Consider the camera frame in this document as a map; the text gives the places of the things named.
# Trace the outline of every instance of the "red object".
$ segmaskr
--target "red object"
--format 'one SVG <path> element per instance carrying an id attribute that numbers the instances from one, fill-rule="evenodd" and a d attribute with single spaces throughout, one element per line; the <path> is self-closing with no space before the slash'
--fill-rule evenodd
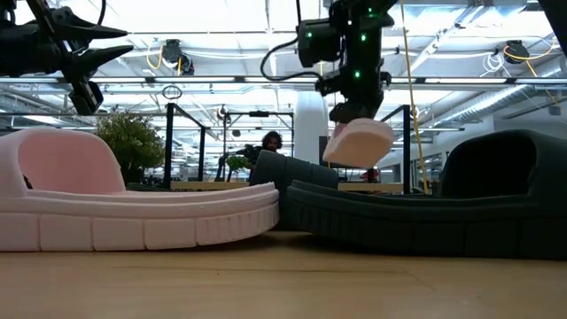
<path id="1" fill-rule="evenodd" d="M 365 181 L 368 181 L 369 179 L 369 172 L 366 172 L 364 174 L 361 175 L 361 178 Z M 378 171 L 374 170 L 374 180 L 377 181 L 378 180 Z"/>

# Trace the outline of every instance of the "white column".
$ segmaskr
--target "white column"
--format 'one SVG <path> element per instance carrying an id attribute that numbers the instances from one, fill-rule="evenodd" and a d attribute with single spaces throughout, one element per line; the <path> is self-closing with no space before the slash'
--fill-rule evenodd
<path id="1" fill-rule="evenodd" d="M 445 168 L 445 163 L 447 163 L 447 151 L 441 152 L 441 164 Z"/>
<path id="2" fill-rule="evenodd" d="M 295 158 L 319 164 L 319 136 L 329 133 L 329 112 L 317 92 L 299 92 L 295 107 Z"/>

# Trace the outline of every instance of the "person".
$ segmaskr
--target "person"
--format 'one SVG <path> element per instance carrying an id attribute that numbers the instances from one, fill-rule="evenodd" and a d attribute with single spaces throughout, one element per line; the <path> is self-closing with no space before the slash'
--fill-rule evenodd
<path id="1" fill-rule="evenodd" d="M 258 160 L 258 156 L 260 156 L 260 151 L 266 150 L 271 152 L 277 152 L 277 150 L 282 148 L 282 136 L 275 131 L 268 132 L 262 138 L 262 146 L 258 148 L 258 152 L 254 152 L 251 156 L 248 156 L 248 165 L 246 168 L 250 169 L 250 176 L 252 176 L 252 172 L 254 167 L 256 166 L 256 160 Z"/>

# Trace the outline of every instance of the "ceiling light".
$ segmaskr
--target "ceiling light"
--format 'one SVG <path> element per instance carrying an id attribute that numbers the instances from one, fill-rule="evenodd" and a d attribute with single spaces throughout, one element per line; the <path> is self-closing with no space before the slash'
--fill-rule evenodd
<path id="1" fill-rule="evenodd" d="M 268 79 L 265 79 L 261 76 L 247 76 L 245 77 L 245 82 L 247 83 L 268 83 L 268 82 L 273 82 L 270 81 Z M 284 82 L 284 83 L 315 83 L 317 82 L 317 78 L 294 78 L 294 79 L 290 79 L 290 80 L 285 80 L 285 81 L 277 81 L 277 82 Z"/>
<path id="2" fill-rule="evenodd" d="M 94 83 L 145 83 L 143 77 L 96 77 L 90 80 Z"/>
<path id="3" fill-rule="evenodd" d="M 517 79 L 516 84 L 567 84 L 567 79 L 559 79 L 559 78 Z"/>
<path id="4" fill-rule="evenodd" d="M 495 84 L 505 83 L 507 79 L 476 79 L 476 78 L 437 78 L 426 79 L 425 83 L 442 83 L 442 84 Z"/>
<path id="5" fill-rule="evenodd" d="M 157 106 L 148 106 L 148 107 L 144 107 L 144 108 L 136 108 L 137 111 L 139 112 L 148 112 L 148 111 L 155 111 L 158 110 L 159 107 Z"/>
<path id="6" fill-rule="evenodd" d="M 0 77 L 0 83 L 25 83 L 25 84 L 38 84 L 38 83 L 58 83 L 58 78 L 55 77 Z"/>
<path id="7" fill-rule="evenodd" d="M 149 74 L 151 74 L 151 76 L 157 76 L 157 75 L 156 75 L 152 70 L 150 70 L 150 69 L 144 69 L 144 70 L 142 70 L 142 72 L 149 73 Z"/>
<path id="8" fill-rule="evenodd" d="M 408 84 L 408 78 L 400 77 L 400 78 L 392 78 L 393 84 Z"/>
<path id="9" fill-rule="evenodd" d="M 31 121 L 38 121 L 40 123 L 51 124 L 51 125 L 58 125 L 63 123 L 63 121 L 53 118 L 51 116 L 28 115 L 28 116 L 24 116 L 24 118 Z"/>
<path id="10" fill-rule="evenodd" d="M 230 76 L 160 76 L 153 79 L 158 83 L 232 83 Z"/>

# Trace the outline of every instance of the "yellow cable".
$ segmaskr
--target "yellow cable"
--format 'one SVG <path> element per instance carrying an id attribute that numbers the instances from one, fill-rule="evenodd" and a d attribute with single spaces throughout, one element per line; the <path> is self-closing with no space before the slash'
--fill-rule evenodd
<path id="1" fill-rule="evenodd" d="M 508 53 L 508 49 L 509 49 L 509 46 L 508 46 L 508 45 L 504 47 L 504 51 L 503 51 L 503 52 L 504 52 L 504 54 L 506 54 L 507 56 L 509 56 L 509 57 L 511 57 L 511 58 L 519 59 L 519 60 L 522 60 L 522 61 L 531 61 L 531 60 L 535 60 L 535 59 L 543 58 L 543 57 L 547 56 L 547 55 L 548 55 L 549 53 L 551 53 L 551 51 L 553 50 L 554 44 L 555 44 L 555 38 L 553 39 L 553 42 L 552 42 L 551 45 L 549 46 L 549 50 L 548 50 L 547 52 L 545 52 L 545 53 L 543 53 L 543 54 L 540 54 L 540 55 L 537 56 L 537 57 L 531 57 L 531 58 L 517 57 L 517 56 L 515 56 L 515 55 L 512 55 L 512 54 Z"/>
<path id="2" fill-rule="evenodd" d="M 414 103 L 414 86 L 411 82 L 411 64 L 409 63 L 409 49 L 408 49 L 408 34 L 406 30 L 406 15 L 404 12 L 404 0 L 400 0 L 401 8 L 401 24 L 403 26 L 404 44 L 406 47 L 406 67 L 408 68 L 408 83 L 409 83 L 409 100 L 411 101 L 411 113 L 414 118 L 414 131 L 416 132 L 417 148 L 419 149 L 419 164 L 422 168 L 423 177 L 423 190 L 429 193 L 427 187 L 427 171 L 425 170 L 425 162 L 423 161 L 422 138 L 419 136 L 419 123 L 417 122 L 416 104 Z"/>
<path id="3" fill-rule="evenodd" d="M 151 63 L 150 61 L 150 47 L 148 46 L 148 54 L 145 56 L 145 61 L 148 63 L 148 66 L 151 67 L 154 70 L 159 69 L 159 67 L 161 66 L 161 59 L 163 58 L 163 45 L 159 47 L 159 61 L 158 61 L 158 66 L 155 66 Z"/>
<path id="4" fill-rule="evenodd" d="M 538 77 L 538 74 L 535 73 L 535 69 L 533 68 L 532 63 L 530 63 L 530 61 L 525 61 L 525 64 L 528 65 L 528 68 L 530 69 L 530 71 L 532 71 L 533 76 L 534 76 L 534 77 Z M 549 91 L 548 91 L 547 89 L 546 89 L 546 93 L 549 95 L 549 97 L 551 98 L 551 101 L 552 101 L 555 105 L 561 107 L 561 105 L 559 104 L 559 102 L 557 102 L 557 100 L 555 99 L 555 97 L 554 97 L 551 93 L 549 93 Z"/>

